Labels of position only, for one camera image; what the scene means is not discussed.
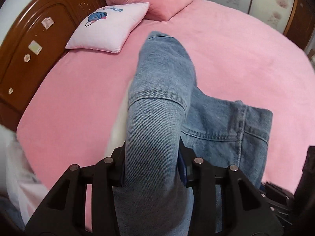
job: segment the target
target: pink bed sheet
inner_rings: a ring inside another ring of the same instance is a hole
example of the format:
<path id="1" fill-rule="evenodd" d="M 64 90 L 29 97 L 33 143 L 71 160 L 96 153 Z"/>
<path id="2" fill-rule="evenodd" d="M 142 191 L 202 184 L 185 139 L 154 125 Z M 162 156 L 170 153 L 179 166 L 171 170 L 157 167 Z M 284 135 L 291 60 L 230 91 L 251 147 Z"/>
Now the pink bed sheet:
<path id="1" fill-rule="evenodd" d="M 187 49 L 205 94 L 273 112 L 263 179 L 294 191 L 308 146 L 315 144 L 314 71 L 304 52 L 277 31 L 205 0 L 194 0 L 168 22 L 144 20 L 119 54 L 75 50 L 54 66 L 17 130 L 43 184 L 51 188 L 73 163 L 88 166 L 103 158 L 152 30 L 176 37 Z"/>

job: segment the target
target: stitched seam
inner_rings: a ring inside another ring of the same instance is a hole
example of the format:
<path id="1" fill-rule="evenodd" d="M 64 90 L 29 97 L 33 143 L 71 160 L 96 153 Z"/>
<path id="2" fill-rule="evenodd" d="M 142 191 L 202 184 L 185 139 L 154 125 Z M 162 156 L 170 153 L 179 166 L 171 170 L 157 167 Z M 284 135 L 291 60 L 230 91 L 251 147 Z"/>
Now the stitched seam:
<path id="1" fill-rule="evenodd" d="M 180 106 L 183 107 L 186 113 L 187 104 L 185 103 L 184 99 L 180 97 L 177 93 L 166 91 L 166 90 L 146 90 L 146 91 L 138 92 L 137 94 L 133 95 L 132 98 L 130 98 L 128 109 L 135 102 L 141 99 L 145 99 L 145 98 L 161 98 L 161 99 L 166 99 L 166 100 L 176 102 Z"/>
<path id="2" fill-rule="evenodd" d="M 258 130 L 256 128 L 250 127 L 248 125 L 245 125 L 244 131 L 252 136 L 255 136 L 265 142 L 269 141 L 269 134 L 266 132 L 263 132 L 261 130 Z"/>
<path id="3" fill-rule="evenodd" d="M 256 138 L 259 138 L 260 140 L 266 142 L 266 144 L 268 145 L 268 140 L 264 139 L 264 138 L 261 137 L 260 135 L 253 134 L 253 133 L 251 133 L 251 132 L 249 132 L 249 131 L 247 131 L 247 130 L 244 130 L 244 133 L 247 133 L 247 134 L 249 134 L 249 135 L 251 135 L 251 136 L 254 136 L 254 137 L 256 137 Z"/>
<path id="4" fill-rule="evenodd" d="M 245 118 L 246 118 L 246 112 L 247 112 L 247 106 L 245 106 L 245 109 L 243 111 L 243 118 L 242 118 L 242 124 L 241 124 L 241 133 L 240 133 L 240 140 L 238 142 L 238 158 L 237 158 L 237 166 L 239 167 L 241 164 L 241 155 L 242 155 L 242 143 L 243 143 L 243 137 L 244 137 L 244 129 L 245 129 Z"/>
<path id="5" fill-rule="evenodd" d="M 181 130 L 186 135 L 193 136 L 195 138 L 210 140 L 210 141 L 218 141 L 218 142 L 235 142 L 237 141 L 237 136 L 219 136 L 219 135 L 208 135 L 199 132 L 195 132 L 189 129 L 187 131 Z"/>

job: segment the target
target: black clamp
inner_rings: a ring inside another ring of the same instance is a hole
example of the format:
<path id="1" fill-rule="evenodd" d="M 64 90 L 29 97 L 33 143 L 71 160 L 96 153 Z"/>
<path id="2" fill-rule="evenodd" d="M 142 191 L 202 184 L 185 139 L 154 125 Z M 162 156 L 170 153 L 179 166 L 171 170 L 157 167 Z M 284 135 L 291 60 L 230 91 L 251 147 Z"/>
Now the black clamp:
<path id="1" fill-rule="evenodd" d="M 125 145 L 94 166 L 71 165 L 41 202 L 25 228 L 28 236 L 119 236 L 112 187 L 124 180 Z M 235 165 L 212 166 L 179 143 L 178 171 L 192 187 L 194 206 L 188 235 L 280 236 L 283 229 L 265 198 Z M 85 230 L 86 186 L 92 184 L 92 229 Z M 216 230 L 216 192 L 222 195 L 222 228 Z"/>
<path id="2" fill-rule="evenodd" d="M 178 170 L 184 186 L 192 187 L 194 206 L 188 235 L 280 236 L 283 228 L 260 192 L 236 166 L 212 166 L 179 144 Z M 222 231 L 215 234 L 215 185 L 222 195 Z"/>
<path id="3" fill-rule="evenodd" d="M 112 186 L 124 181 L 125 145 L 94 166 L 72 164 L 25 227 L 28 236 L 120 236 Z M 85 230 L 86 187 L 92 184 L 92 228 Z"/>
<path id="4" fill-rule="evenodd" d="M 263 188 L 259 191 L 282 224 L 282 227 L 284 229 L 290 227 L 292 225 L 290 214 L 294 203 L 294 195 L 269 182 L 265 183 Z"/>

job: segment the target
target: wooden headboard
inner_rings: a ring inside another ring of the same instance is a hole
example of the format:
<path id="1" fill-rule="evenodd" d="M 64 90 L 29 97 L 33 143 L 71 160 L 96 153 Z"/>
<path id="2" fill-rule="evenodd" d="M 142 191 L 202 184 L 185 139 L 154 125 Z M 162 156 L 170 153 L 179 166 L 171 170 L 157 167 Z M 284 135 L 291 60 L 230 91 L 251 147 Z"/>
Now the wooden headboard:
<path id="1" fill-rule="evenodd" d="M 15 20 L 0 47 L 0 124 L 16 131 L 41 82 L 65 54 L 81 21 L 105 0 L 32 0 Z M 48 29 L 42 21 L 51 18 Z M 37 42 L 36 55 L 28 47 Z"/>

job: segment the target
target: denim jacket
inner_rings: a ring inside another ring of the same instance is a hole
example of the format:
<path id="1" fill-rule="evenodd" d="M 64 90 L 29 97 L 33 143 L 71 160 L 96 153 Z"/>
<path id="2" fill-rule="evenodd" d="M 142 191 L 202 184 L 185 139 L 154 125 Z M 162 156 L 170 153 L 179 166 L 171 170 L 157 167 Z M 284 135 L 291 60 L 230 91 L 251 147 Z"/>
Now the denim jacket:
<path id="1" fill-rule="evenodd" d="M 121 235 L 187 235 L 193 193 L 176 169 L 179 137 L 212 165 L 237 165 L 259 187 L 272 113 L 204 95 L 184 47 L 152 32 L 129 90 L 125 184 L 114 188 Z M 217 231 L 221 195 L 217 187 Z"/>

